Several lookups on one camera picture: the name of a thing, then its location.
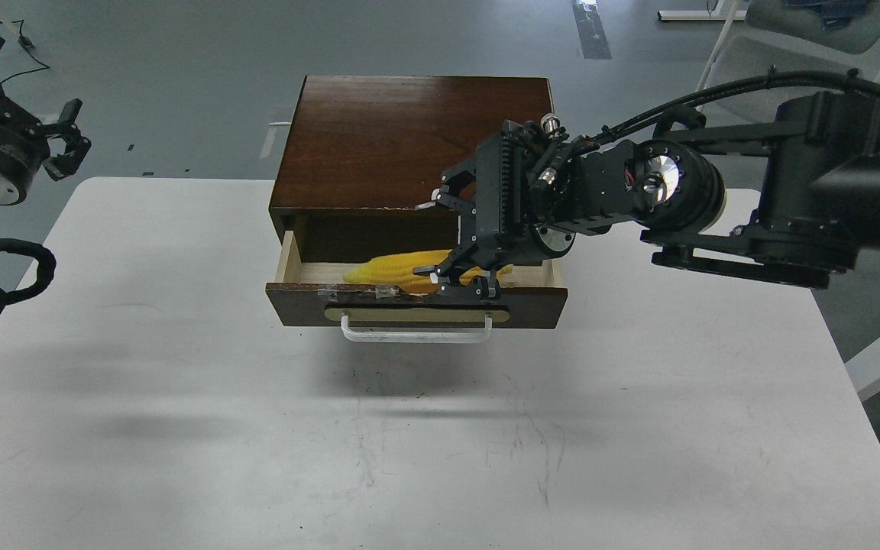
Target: gray floor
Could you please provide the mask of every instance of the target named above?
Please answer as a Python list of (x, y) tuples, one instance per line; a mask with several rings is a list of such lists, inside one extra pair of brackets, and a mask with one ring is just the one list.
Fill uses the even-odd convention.
[[(77, 183), (89, 177), (272, 178), (286, 130), (268, 149), (268, 123), (289, 119), (308, 73), (547, 76), (569, 129), (594, 133), (694, 90), (720, 29), (656, 20), (659, 8), (704, 8), (699, 0), (601, 2), (612, 59), (597, 60), (583, 57), (569, 0), (0, 5), (7, 17), (25, 18), (35, 53), (53, 66), (11, 80), (7, 93), (41, 116), (80, 97), (80, 126), (94, 140), (76, 177), (53, 183), (40, 175), (25, 203), (0, 209), (0, 236), (29, 240), (46, 236)], [(742, 24), (734, 32), (817, 52)], [(1, 25), (0, 34), (9, 40), (0, 76), (32, 69)], [(820, 55), (873, 74), (880, 44), (862, 56)], [(715, 115), (734, 121), (720, 109), (708, 112), (713, 123)], [(755, 160), (716, 162), (731, 186), (755, 188), (762, 177)], [(649, 251), (642, 247), (642, 254)], [(3, 258), (0, 284), (17, 285), (24, 269), (21, 260)], [(880, 336), (880, 253), (863, 253), (858, 271), (816, 297), (841, 355), (851, 358)], [(880, 398), (869, 413), (880, 418)], [(875, 427), (880, 434), (880, 422)]]

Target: dark brown wood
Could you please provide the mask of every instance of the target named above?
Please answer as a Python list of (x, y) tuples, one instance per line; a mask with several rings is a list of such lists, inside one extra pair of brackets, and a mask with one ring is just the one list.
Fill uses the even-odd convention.
[[(371, 285), (310, 285), (270, 283), (267, 296), (280, 321), (287, 327), (332, 327), (338, 323), (325, 317), (325, 307), (449, 307), (449, 309), (505, 309), (510, 319), (496, 328), (555, 328), (569, 292), (553, 288), (503, 289), (498, 306), (479, 302), (451, 302), (436, 295), (406, 295), (395, 299), (376, 296)], [(412, 323), (377, 323), (377, 326), (416, 327)], [(449, 326), (443, 323), (431, 327)]]
[(551, 109), (545, 78), (307, 76), (272, 213), (410, 210), (504, 119), (537, 121)]
[(450, 250), (457, 246), (457, 216), (352, 215), (308, 218), (301, 261), (364, 264), (385, 254)]

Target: yellow corn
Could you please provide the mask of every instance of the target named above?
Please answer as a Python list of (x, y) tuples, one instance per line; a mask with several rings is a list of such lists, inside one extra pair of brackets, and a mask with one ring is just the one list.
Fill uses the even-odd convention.
[[(413, 275), (413, 269), (423, 265), (442, 264), (450, 251), (420, 251), (419, 253), (389, 254), (371, 258), (345, 274), (345, 282), (350, 285), (396, 285), (408, 293), (432, 293), (436, 285), (429, 277)], [(507, 265), (498, 272), (504, 275), (511, 272)], [(461, 275), (461, 285), (467, 285), (481, 269), (475, 267)]]

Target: tape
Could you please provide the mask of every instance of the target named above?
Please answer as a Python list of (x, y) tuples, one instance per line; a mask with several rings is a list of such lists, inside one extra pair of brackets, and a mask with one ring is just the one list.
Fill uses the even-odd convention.
[(572, 13), (576, 17), (576, 31), (583, 48), (583, 59), (613, 59), (603, 21), (597, 10), (597, 0), (573, 0)]
[(270, 122), (267, 122), (267, 135), (263, 138), (263, 146), (260, 147), (261, 159), (266, 159), (273, 152), (273, 140), (277, 139), (277, 129), (290, 126), (290, 119), (294, 115), (294, 107), (273, 107), (270, 109)]

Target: drawer front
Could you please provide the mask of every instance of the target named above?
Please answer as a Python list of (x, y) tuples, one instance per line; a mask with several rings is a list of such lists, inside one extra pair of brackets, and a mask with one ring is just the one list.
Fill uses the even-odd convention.
[[(338, 326), (340, 311), (374, 310), (374, 315), (359, 315), (356, 326), (370, 324), (361, 319), (382, 319), (371, 324), (381, 327), (465, 327), (479, 325), (487, 312), (493, 314), (495, 328), (555, 328), (568, 296), (566, 289), (512, 288), (503, 289), (497, 303), (451, 302), (436, 295), (409, 295), (395, 292), (391, 286), (371, 285), (318, 285), (303, 283), (271, 283), (267, 296), (273, 303), (280, 321), (289, 327)], [(418, 310), (447, 310), (453, 313), (449, 321), (425, 318)], [(453, 319), (463, 312), (474, 311), (477, 316), (464, 314), (464, 321)]]

